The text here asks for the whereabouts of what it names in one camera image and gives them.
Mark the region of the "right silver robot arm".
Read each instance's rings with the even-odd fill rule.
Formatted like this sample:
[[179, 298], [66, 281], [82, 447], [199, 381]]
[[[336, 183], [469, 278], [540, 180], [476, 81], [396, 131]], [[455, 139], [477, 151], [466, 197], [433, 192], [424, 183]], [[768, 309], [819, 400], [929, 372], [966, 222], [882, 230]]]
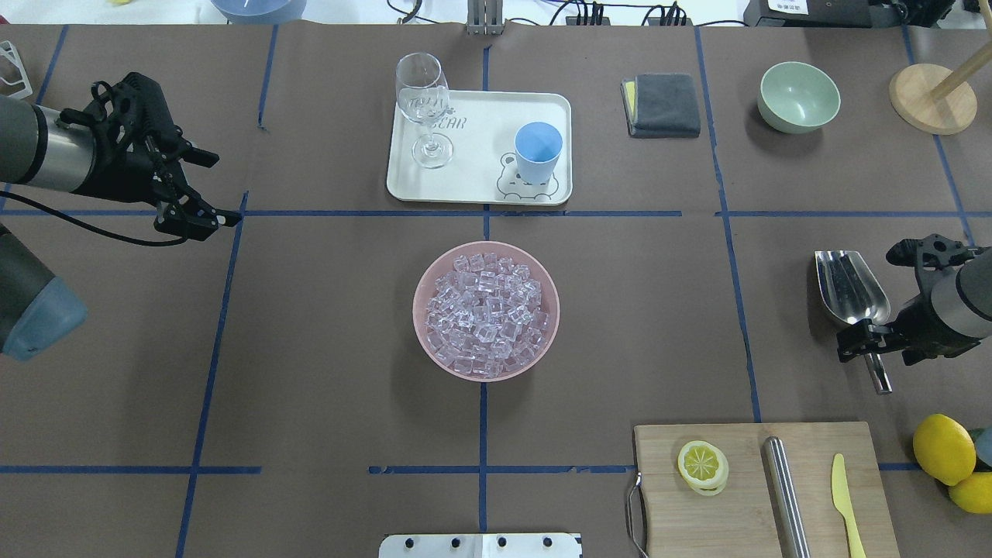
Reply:
[[885, 325], [863, 319], [837, 333], [840, 363], [858, 354], [902, 353], [904, 364], [956, 358], [991, 335], [991, 251], [932, 234], [904, 238], [889, 264], [914, 269], [920, 293]]

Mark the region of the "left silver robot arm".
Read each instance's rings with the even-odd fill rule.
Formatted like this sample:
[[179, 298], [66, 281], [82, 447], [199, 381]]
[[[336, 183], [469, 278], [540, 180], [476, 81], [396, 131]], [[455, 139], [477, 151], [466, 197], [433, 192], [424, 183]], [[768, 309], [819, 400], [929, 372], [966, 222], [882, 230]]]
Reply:
[[[5, 200], [49, 220], [63, 220], [112, 240], [146, 247], [203, 241], [239, 225], [241, 211], [210, 204], [187, 177], [219, 155], [189, 140], [174, 120], [162, 85], [141, 73], [96, 81], [86, 106], [51, 109], [2, 99], [2, 183], [151, 208], [159, 239], [113, 232], [67, 211], [3, 190]], [[88, 318], [88, 306], [21, 223], [2, 222], [4, 357], [28, 363], [49, 352]]]

